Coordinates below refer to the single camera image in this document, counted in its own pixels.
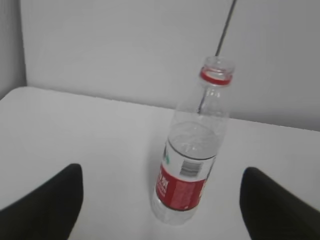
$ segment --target bottle neck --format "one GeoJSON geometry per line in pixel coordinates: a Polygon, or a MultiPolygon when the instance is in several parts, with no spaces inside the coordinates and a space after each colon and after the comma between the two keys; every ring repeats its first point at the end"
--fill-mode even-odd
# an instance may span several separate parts
{"type": "Polygon", "coordinates": [[[202,97],[200,104],[197,108],[197,113],[203,113],[203,106],[205,102],[210,102],[212,99],[219,99],[221,97],[221,92],[226,89],[228,85],[218,85],[200,78],[200,85],[202,87],[202,97]]]}

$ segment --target plastic water bottle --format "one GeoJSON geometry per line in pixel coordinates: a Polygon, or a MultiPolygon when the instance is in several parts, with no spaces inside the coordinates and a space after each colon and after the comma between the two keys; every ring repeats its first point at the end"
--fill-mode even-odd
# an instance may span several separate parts
{"type": "Polygon", "coordinates": [[[197,209],[225,136],[233,72],[232,62],[208,57],[196,88],[176,108],[151,203],[164,223],[181,225],[197,209]]]}

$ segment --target white wall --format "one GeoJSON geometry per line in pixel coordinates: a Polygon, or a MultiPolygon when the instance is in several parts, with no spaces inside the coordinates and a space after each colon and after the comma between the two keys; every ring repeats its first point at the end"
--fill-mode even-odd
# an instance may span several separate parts
{"type": "Polygon", "coordinates": [[[24,0],[29,85],[174,108],[231,0],[24,0]]]}
{"type": "Polygon", "coordinates": [[[233,116],[320,131],[320,1],[238,0],[221,54],[233,116]]]}
{"type": "Polygon", "coordinates": [[[0,0],[0,99],[25,82],[19,1],[0,0]]]}
{"type": "MultiPolygon", "coordinates": [[[[174,108],[231,0],[24,0],[32,86],[174,108]]],[[[239,0],[221,55],[233,117],[320,131],[319,0],[239,0]]]]}

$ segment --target table surface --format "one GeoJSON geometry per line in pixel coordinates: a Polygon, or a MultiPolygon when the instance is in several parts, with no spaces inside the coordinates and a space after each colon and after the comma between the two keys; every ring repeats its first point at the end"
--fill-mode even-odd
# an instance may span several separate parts
{"type": "Polygon", "coordinates": [[[150,196],[173,110],[23,87],[0,101],[0,115],[0,209],[82,165],[71,240],[250,239],[239,207],[248,166],[320,210],[320,132],[230,119],[196,214],[170,226],[150,196]]]}

